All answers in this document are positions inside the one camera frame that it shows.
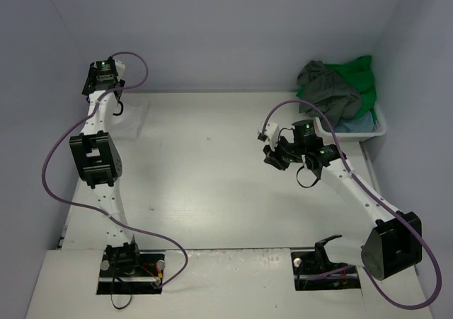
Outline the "grey t shirt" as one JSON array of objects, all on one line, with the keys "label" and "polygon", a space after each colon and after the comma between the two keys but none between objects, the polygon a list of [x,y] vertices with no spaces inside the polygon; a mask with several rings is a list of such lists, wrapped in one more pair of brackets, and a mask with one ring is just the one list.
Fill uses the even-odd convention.
[{"label": "grey t shirt", "polygon": [[351,120],[363,106],[358,90],[322,61],[308,62],[298,74],[297,85],[297,97],[318,108],[333,127],[342,119]]}]

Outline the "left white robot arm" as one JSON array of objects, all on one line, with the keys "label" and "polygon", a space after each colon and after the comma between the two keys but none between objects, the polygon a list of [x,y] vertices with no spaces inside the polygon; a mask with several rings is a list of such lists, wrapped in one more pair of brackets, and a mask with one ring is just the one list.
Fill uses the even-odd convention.
[{"label": "left white robot arm", "polygon": [[131,277],[141,269],[142,259],[120,196],[122,160],[109,133],[125,81],[125,64],[109,57],[90,65],[83,94],[89,118],[80,134],[69,140],[79,177],[96,195],[104,216],[106,248],[102,269],[116,277]]}]

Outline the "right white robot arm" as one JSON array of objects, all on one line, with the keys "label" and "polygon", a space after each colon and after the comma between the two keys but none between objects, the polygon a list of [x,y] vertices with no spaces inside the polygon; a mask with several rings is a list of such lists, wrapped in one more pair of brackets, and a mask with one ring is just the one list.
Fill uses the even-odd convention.
[{"label": "right white robot arm", "polygon": [[264,142],[265,163],[286,170],[292,163],[311,171],[316,182],[324,182],[353,210],[365,216],[365,232],[357,238],[334,234],[315,244],[313,261],[326,272],[336,265],[365,268],[375,279],[384,280],[422,260],[421,220],[413,212],[404,214],[394,206],[380,204],[382,198],[365,181],[355,181],[346,170],[348,160],[335,145],[325,145],[311,120],[295,122],[289,142],[276,123],[262,125],[258,138]]}]

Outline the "white t shirt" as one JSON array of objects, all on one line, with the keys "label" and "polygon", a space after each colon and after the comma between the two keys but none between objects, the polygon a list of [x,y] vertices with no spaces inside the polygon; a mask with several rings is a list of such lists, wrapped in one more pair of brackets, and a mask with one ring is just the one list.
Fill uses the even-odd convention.
[{"label": "white t shirt", "polygon": [[148,103],[123,103],[121,115],[114,115],[110,135],[119,140],[138,140],[149,110]]}]

